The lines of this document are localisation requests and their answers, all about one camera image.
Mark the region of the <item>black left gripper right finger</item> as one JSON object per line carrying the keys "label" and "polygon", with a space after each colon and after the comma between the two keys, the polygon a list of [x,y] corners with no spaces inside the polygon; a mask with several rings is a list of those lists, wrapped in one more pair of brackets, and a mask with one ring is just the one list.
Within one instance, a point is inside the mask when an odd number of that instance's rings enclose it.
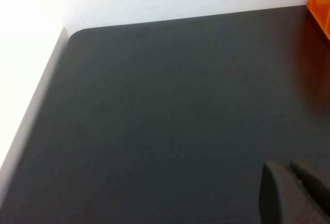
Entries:
{"label": "black left gripper right finger", "polygon": [[319,205],[329,205],[329,174],[303,161],[292,160],[290,167]]}

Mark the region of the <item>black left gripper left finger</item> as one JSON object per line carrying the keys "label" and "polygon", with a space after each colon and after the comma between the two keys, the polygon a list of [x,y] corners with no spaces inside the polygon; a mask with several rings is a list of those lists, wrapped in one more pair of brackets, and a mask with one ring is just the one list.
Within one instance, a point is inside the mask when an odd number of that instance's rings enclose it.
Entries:
{"label": "black left gripper left finger", "polygon": [[319,205],[290,165],[267,161],[259,191],[261,223],[329,223],[329,205]]}

